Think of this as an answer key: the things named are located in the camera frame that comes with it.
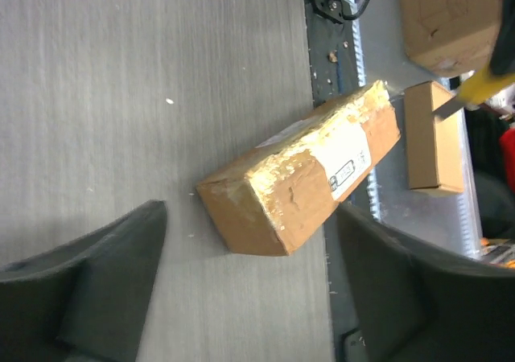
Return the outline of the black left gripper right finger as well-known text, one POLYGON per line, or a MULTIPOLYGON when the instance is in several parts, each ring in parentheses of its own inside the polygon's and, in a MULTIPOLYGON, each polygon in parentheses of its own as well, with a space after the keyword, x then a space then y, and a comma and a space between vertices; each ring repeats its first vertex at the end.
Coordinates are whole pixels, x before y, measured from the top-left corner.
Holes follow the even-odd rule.
POLYGON ((514 271, 374 220, 351 204, 337 226, 370 361, 512 361, 514 271))

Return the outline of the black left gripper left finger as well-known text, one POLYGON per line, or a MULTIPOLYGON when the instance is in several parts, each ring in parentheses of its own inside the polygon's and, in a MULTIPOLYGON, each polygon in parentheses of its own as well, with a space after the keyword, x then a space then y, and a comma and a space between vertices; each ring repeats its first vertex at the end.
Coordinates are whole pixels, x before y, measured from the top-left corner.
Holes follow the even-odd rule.
POLYGON ((113 223, 1 268, 3 361, 134 361, 167 233, 150 200, 113 223))

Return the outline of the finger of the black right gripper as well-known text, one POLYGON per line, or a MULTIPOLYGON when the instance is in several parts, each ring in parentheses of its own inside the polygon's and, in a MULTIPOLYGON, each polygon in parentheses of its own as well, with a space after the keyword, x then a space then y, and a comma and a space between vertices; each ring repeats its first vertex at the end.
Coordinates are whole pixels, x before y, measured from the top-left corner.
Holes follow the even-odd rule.
POLYGON ((514 0, 502 0, 501 25, 489 69, 494 76, 514 73, 514 0))

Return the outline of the yellow utility knife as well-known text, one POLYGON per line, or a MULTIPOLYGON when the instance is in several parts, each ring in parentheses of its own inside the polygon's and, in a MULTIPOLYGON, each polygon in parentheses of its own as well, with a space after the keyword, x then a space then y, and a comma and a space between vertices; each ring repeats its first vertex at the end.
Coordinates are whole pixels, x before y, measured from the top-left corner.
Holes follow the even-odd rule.
POLYGON ((464 81, 458 92, 447 102, 433 111, 433 115, 445 120, 467 105, 480 105, 514 83, 514 69, 507 72, 494 72, 489 66, 475 72, 464 81))

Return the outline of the brown cardboard express box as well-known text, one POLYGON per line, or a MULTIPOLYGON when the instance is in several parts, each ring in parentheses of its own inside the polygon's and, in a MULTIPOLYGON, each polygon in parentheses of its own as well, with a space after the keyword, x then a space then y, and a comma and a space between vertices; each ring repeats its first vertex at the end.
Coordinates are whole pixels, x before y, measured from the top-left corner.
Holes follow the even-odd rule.
POLYGON ((368 119, 380 162, 400 138, 383 80, 326 101, 201 180, 196 189, 229 251, 281 257, 304 245, 369 173, 368 119))

